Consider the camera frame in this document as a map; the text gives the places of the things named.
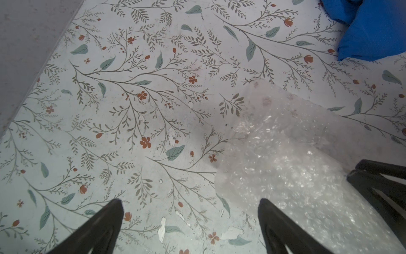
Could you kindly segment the clear bubble wrap sheet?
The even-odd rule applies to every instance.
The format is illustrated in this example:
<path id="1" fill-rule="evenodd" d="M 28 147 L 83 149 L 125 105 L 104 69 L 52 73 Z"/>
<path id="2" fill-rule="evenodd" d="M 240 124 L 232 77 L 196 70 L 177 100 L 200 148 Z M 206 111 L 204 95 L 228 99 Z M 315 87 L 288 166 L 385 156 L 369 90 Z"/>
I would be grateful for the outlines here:
<path id="1" fill-rule="evenodd" d="M 243 99 L 215 177 L 221 198 L 250 216 L 267 199 L 335 254 L 405 253 L 347 181 L 363 159 L 404 166 L 403 145 L 266 81 Z"/>

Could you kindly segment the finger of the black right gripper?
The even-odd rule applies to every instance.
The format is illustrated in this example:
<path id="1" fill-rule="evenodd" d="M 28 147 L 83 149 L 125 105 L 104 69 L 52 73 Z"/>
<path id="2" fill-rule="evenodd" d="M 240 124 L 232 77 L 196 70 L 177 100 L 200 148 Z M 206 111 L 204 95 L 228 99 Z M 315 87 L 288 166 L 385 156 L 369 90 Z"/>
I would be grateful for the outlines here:
<path id="1" fill-rule="evenodd" d="M 387 176 L 405 180 L 405 166 L 361 160 L 346 180 L 372 205 L 397 238 L 406 237 L 406 185 Z"/>

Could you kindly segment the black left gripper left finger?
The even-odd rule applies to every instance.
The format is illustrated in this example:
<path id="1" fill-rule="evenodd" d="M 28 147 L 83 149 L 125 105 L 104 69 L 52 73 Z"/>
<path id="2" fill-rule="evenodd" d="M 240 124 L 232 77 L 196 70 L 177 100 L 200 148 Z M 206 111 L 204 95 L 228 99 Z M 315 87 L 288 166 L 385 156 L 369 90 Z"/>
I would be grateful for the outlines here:
<path id="1" fill-rule="evenodd" d="M 49 253 L 112 254 L 123 217 L 122 201 L 113 199 Z"/>

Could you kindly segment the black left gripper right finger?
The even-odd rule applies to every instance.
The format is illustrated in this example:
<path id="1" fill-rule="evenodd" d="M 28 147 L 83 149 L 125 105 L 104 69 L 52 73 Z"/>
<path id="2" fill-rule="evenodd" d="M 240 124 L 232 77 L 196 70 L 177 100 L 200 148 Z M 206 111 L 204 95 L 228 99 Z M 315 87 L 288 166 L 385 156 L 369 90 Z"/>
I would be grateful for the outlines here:
<path id="1" fill-rule="evenodd" d="M 258 219 L 268 254 L 331 253 L 267 199 L 259 203 Z"/>

